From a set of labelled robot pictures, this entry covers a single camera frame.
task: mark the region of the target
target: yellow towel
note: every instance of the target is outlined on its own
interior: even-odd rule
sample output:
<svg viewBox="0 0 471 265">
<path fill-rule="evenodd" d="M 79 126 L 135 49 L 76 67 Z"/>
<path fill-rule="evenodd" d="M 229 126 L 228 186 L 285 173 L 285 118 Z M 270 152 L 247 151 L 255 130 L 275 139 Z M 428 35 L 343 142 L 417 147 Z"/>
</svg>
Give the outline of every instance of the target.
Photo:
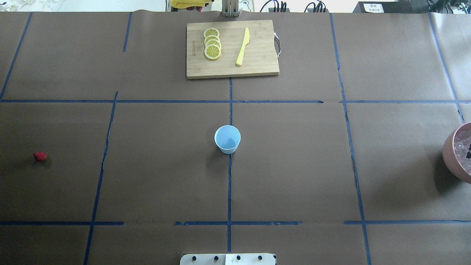
<svg viewBox="0 0 471 265">
<path fill-rule="evenodd" d="M 170 5 L 174 8 L 204 7 L 211 0 L 170 0 Z"/>
</svg>

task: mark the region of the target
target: yellow knife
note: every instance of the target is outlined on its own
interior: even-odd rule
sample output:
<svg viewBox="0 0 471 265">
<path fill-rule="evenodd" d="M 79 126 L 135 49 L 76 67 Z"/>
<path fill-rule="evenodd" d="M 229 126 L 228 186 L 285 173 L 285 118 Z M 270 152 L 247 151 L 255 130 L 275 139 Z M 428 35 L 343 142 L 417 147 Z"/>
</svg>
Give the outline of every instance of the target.
<svg viewBox="0 0 471 265">
<path fill-rule="evenodd" d="M 235 65 L 241 66 L 242 62 L 244 61 L 244 52 L 245 46 L 250 42 L 250 31 L 249 28 L 245 28 L 244 33 L 244 40 L 242 41 L 242 47 L 240 47 L 239 55 L 237 56 L 237 60 L 235 60 Z"/>
</svg>

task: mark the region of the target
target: lemon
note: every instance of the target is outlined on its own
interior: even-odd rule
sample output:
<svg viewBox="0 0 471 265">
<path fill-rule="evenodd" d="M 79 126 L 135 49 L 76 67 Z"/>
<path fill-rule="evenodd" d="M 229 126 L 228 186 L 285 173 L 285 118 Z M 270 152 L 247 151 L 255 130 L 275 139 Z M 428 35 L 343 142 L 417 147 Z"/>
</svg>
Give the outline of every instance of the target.
<svg viewBox="0 0 471 265">
<path fill-rule="evenodd" d="M 219 37 L 216 36 L 216 35 L 208 35 L 208 36 L 206 36 L 206 38 L 204 39 L 204 43 L 207 43 L 209 40 L 218 40 L 219 42 L 221 42 L 221 40 L 219 39 Z"/>
<path fill-rule="evenodd" d="M 219 30 L 217 30 L 215 28 L 208 28 L 204 31 L 203 37 L 206 38 L 209 35 L 215 35 L 215 36 L 219 37 Z"/>
<path fill-rule="evenodd" d="M 219 48 L 222 48 L 222 47 L 221 47 L 221 42 L 218 41 L 218 40 L 216 40 L 216 39 L 210 39 L 210 40 L 208 40 L 208 41 L 204 44 L 204 46 L 207 47 L 207 46 L 210 45 L 210 44 L 216 44 L 216 45 L 219 46 Z"/>
<path fill-rule="evenodd" d="M 210 44 L 204 48 L 204 55 L 209 60 L 216 60 L 221 56 L 221 48 L 216 44 Z"/>
</svg>

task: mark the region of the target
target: cutting board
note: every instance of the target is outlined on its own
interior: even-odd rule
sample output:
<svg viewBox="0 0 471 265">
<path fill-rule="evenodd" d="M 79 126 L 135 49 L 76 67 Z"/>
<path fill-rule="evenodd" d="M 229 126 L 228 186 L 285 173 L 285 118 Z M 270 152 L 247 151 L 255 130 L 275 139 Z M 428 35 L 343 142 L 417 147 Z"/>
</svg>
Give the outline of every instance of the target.
<svg viewBox="0 0 471 265">
<path fill-rule="evenodd" d="M 244 63 L 236 66 L 246 27 L 250 30 L 250 43 L 245 47 Z M 220 33 L 222 54 L 214 61 L 204 56 L 203 32 L 207 28 L 216 28 Z M 277 75 L 280 68 L 274 38 L 272 20 L 189 23 L 187 78 Z"/>
</svg>

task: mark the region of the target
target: white label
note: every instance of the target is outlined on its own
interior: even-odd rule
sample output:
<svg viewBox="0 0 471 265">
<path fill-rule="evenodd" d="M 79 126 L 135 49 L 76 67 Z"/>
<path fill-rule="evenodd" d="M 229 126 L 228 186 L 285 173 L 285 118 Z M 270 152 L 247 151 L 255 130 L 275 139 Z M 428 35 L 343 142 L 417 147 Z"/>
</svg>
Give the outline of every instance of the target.
<svg viewBox="0 0 471 265">
<path fill-rule="evenodd" d="M 363 6 L 368 13 L 384 13 L 382 4 L 363 4 Z"/>
</svg>

